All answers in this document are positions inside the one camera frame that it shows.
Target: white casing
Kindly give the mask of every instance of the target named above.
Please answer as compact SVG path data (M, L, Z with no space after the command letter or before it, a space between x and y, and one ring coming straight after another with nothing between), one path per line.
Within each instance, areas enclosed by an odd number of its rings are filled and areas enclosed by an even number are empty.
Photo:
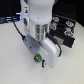
M23 20L24 16L28 17L28 13L25 13L26 9L29 12L29 5L24 2L24 0L20 0L21 3L21 18Z
M55 0L28 0L29 18L39 25L49 24L52 20L52 7Z
M46 38L42 40L38 53L46 61L49 67L53 68L57 62L60 49L58 45L54 44L50 39Z

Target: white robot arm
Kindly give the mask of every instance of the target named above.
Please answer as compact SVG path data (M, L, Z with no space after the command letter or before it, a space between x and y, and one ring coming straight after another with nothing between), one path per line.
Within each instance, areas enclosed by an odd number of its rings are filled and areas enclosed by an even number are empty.
M40 54L51 68L60 54L58 45L46 37L54 3L55 0L21 0L21 16L26 33L24 44L33 55Z

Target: white background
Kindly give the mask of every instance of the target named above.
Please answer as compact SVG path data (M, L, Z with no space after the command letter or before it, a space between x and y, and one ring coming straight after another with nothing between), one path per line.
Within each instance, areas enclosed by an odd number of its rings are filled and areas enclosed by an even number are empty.
M22 22L16 23L24 34ZM84 27L76 23L73 48L62 47L56 66L37 68L13 23L0 24L0 84L84 84Z

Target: black cable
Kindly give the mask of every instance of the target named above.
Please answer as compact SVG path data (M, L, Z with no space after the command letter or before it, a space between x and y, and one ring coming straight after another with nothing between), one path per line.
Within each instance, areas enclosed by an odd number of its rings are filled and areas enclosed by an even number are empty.
M16 30L18 31L18 33L21 35L22 40L24 40L24 39L25 39L25 36L19 31L19 29L17 28L17 26L16 26L16 24L15 24L15 22L14 22L14 20L13 20L13 16L12 16L12 14L11 14L11 10L10 10L10 6L9 6L9 1L8 1L8 0L7 0L7 5L8 5L8 10L9 10L9 13L10 13L10 16L11 16L11 19L12 19L12 22L13 22L13 24L14 24Z

